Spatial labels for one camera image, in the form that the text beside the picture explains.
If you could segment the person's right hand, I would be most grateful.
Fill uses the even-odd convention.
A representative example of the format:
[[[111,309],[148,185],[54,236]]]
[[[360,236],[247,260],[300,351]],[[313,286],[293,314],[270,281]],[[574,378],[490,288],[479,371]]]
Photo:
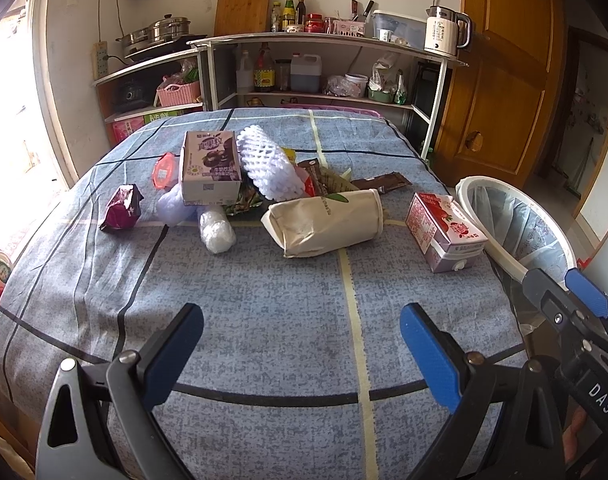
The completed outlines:
[[[570,418],[569,424],[563,432],[562,441],[564,448],[564,460],[566,465],[573,463],[577,460],[577,456],[580,450],[579,436],[581,430],[586,426],[588,420],[587,412],[578,406],[573,411],[573,415]]]

